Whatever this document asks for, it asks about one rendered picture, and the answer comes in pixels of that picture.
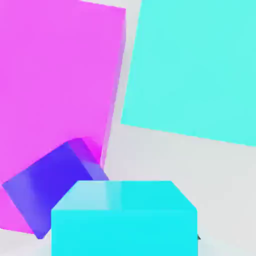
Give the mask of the small cyan cube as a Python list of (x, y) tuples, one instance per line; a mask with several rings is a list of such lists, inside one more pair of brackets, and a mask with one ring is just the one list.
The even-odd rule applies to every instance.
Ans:
[(198, 256), (198, 212), (171, 181), (78, 181), (51, 211), (51, 256)]

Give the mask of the small blue cube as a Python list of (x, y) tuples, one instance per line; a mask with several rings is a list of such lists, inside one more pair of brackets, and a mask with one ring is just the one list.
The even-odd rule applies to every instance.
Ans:
[(37, 239), (51, 229), (51, 210), (77, 181), (109, 178), (82, 138), (69, 140), (3, 183)]

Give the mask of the large turquoise box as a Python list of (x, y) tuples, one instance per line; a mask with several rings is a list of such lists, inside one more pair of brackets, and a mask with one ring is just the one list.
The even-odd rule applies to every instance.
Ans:
[(256, 147), (256, 0), (141, 0), (121, 123)]

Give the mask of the large magenta box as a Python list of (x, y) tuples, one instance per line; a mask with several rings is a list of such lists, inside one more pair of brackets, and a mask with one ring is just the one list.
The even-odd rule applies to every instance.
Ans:
[(126, 10), (82, 0), (0, 0), (0, 229), (34, 234), (3, 184), (81, 138), (103, 169)]

